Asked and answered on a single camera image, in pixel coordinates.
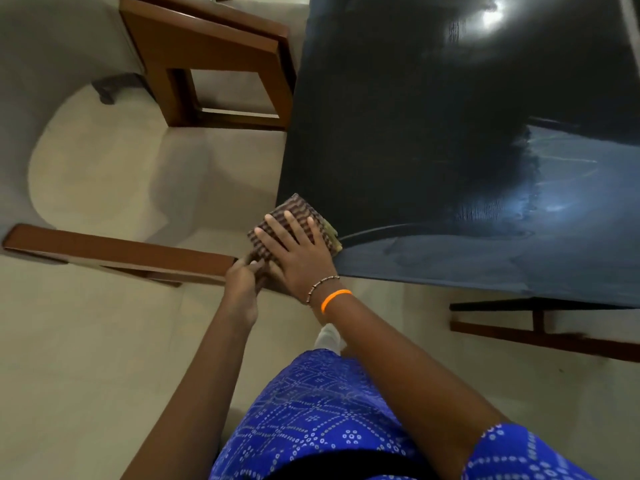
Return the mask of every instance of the forearm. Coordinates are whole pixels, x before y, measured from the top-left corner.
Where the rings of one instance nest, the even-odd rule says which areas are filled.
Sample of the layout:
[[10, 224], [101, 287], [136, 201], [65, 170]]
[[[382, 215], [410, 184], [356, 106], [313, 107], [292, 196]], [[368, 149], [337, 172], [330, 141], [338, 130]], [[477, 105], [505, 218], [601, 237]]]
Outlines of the forearm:
[[334, 298], [325, 317], [441, 478], [459, 478], [481, 434], [506, 418], [356, 298]]
[[218, 450], [250, 327], [224, 301], [122, 480], [204, 480]]

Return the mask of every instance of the person's left arm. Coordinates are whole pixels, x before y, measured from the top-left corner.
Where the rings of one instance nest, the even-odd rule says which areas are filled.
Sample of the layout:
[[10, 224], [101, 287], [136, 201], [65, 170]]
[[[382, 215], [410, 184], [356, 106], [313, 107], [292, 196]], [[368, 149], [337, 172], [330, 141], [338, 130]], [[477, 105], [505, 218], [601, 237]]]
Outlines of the person's left arm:
[[121, 480], [204, 480], [218, 451], [242, 364], [258, 316], [255, 274], [262, 262], [238, 260], [225, 293], [180, 385]]

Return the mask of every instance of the table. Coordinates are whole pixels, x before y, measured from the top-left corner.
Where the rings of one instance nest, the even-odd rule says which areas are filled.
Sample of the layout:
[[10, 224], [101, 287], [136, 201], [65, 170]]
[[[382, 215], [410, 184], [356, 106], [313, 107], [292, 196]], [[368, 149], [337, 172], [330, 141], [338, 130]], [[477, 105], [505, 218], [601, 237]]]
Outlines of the table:
[[640, 306], [639, 123], [619, 0], [311, 0], [278, 203], [344, 275]]

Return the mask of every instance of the person's right arm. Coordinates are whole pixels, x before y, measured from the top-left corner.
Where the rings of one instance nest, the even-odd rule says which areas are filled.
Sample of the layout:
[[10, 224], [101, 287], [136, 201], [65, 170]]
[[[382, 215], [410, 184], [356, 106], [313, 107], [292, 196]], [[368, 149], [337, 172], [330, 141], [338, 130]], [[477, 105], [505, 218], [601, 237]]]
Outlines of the person's right arm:
[[[282, 265], [272, 264], [273, 274], [304, 303], [311, 287], [336, 270], [315, 222], [309, 220], [314, 234], [311, 243], [291, 213], [285, 216], [295, 239], [267, 217], [284, 247], [259, 229], [256, 234]], [[313, 292], [310, 305], [317, 312], [326, 297], [342, 288], [338, 280], [324, 282]], [[460, 478], [482, 433], [508, 422], [484, 397], [353, 295], [333, 298], [324, 317], [338, 329], [351, 354], [443, 480]]]

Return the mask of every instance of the brown striped cloth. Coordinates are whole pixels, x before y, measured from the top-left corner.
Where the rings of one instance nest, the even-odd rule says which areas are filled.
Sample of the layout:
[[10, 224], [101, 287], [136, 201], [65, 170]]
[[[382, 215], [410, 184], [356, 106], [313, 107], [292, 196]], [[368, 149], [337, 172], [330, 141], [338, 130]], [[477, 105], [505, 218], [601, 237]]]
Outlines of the brown striped cloth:
[[[335, 229], [331, 226], [331, 224], [329, 224], [329, 222], [325, 220], [324, 217], [318, 214], [316, 210], [307, 203], [306, 200], [300, 197], [300, 195], [293, 194], [283, 204], [277, 206], [270, 212], [270, 214], [276, 218], [276, 220], [284, 227], [284, 229], [286, 229], [291, 235], [293, 235], [291, 226], [284, 217], [285, 210], [288, 210], [293, 214], [296, 220], [300, 223], [302, 229], [304, 229], [311, 242], [313, 242], [314, 238], [307, 222], [307, 217], [309, 216], [313, 217], [318, 224], [318, 227], [320, 228], [320, 232], [322, 233], [322, 237], [324, 239], [324, 243], [326, 244], [327, 249], [329, 249], [331, 256], [336, 256], [336, 254], [338, 254], [342, 250], [342, 245], [340, 244], [340, 241], [338, 241], [338, 233], [335, 231]], [[257, 227], [260, 227], [260, 229], [262, 229], [276, 241], [281, 243], [281, 241], [277, 238], [276, 234], [272, 231], [271, 227], [269, 227], [265, 220], [258, 224]], [[251, 243], [253, 244], [253, 253], [255, 256], [257, 256], [257, 258], [262, 258], [265, 261], [274, 261], [276, 263], [278, 262], [276, 257], [271, 254], [270, 250], [268, 250], [265, 245], [260, 242], [253, 229], [251, 229], [251, 231], [249, 231], [247, 235], [249, 236], [249, 240], [251, 240]]]

